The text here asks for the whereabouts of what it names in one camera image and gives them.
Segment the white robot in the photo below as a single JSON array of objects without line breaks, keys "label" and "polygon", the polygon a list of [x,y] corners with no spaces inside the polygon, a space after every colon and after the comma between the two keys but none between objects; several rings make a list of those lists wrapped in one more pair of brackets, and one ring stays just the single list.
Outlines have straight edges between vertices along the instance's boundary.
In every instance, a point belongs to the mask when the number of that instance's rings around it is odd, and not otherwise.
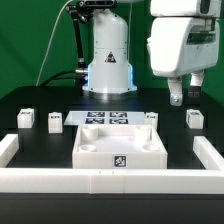
[{"label": "white robot", "polygon": [[192,74],[188,95],[198,97],[205,69],[216,65],[222,0],[151,0],[154,20],[147,48],[156,76],[168,78],[170,103],[182,105],[182,76]]},{"label": "white robot", "polygon": [[[128,62],[128,25],[124,19],[112,13],[118,2],[139,0],[80,0],[76,6],[68,6],[76,30],[79,68],[76,73],[87,74],[87,84],[83,93],[99,99],[121,99],[136,93],[133,84],[133,69]],[[78,21],[88,22],[93,17],[94,59],[84,63]]]}]

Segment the black table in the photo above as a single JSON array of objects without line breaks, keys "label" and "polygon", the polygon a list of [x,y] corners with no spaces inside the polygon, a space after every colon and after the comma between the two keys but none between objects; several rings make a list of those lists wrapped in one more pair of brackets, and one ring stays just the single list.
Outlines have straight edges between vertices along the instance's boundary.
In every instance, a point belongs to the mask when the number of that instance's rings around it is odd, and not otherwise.
[{"label": "black table", "polygon": [[[22,108],[35,109],[32,129],[17,129]],[[187,109],[205,117],[202,130],[189,129]],[[48,113],[69,111],[159,113],[158,134],[168,152],[168,169],[204,169],[192,152],[194,136],[205,136],[224,155],[224,108],[205,93],[169,105],[167,89],[140,89],[136,97],[101,101],[72,87],[21,87],[0,100],[0,139],[19,134],[19,151],[7,167],[71,168],[76,126],[48,134]],[[0,223],[223,223],[224,195],[0,194]]]}]

